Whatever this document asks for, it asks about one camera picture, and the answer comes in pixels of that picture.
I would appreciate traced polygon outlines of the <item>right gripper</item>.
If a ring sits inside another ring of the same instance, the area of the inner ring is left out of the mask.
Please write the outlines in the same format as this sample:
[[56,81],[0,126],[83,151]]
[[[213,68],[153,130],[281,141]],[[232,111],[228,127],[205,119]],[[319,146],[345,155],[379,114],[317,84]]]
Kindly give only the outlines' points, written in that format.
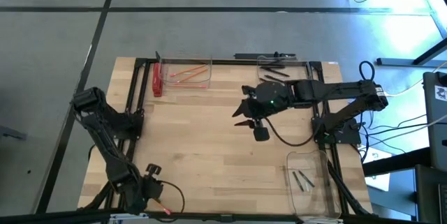
[[[278,82],[262,82],[256,87],[243,86],[242,93],[247,95],[247,98],[241,100],[232,117],[243,114],[246,118],[262,119],[292,106],[288,88]],[[254,128],[256,125],[255,121],[247,119],[234,124],[234,126]]]

